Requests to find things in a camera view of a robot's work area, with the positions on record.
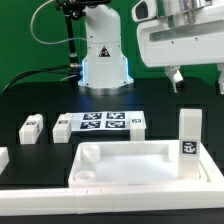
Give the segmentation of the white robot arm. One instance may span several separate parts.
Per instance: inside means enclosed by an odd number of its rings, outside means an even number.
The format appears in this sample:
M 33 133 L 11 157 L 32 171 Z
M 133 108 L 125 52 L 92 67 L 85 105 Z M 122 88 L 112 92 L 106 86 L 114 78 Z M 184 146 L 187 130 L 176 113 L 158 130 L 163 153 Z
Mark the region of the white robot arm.
M 121 49 L 119 14 L 106 5 L 85 12 L 87 55 L 79 85 L 103 93 L 132 84 Z M 146 66 L 164 68 L 178 85 L 181 66 L 215 64 L 224 94 L 224 0 L 140 0 L 132 18 L 138 23 L 138 47 Z

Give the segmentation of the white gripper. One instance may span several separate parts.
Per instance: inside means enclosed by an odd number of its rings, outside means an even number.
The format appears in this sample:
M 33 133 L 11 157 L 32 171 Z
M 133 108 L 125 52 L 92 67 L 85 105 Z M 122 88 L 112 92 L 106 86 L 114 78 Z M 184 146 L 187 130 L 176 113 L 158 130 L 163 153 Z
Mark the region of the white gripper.
M 137 40 L 147 67 L 166 66 L 175 93 L 184 82 L 179 66 L 216 63 L 217 90 L 224 95 L 224 9 L 201 9 L 195 24 L 182 27 L 169 28 L 165 19 L 140 23 Z

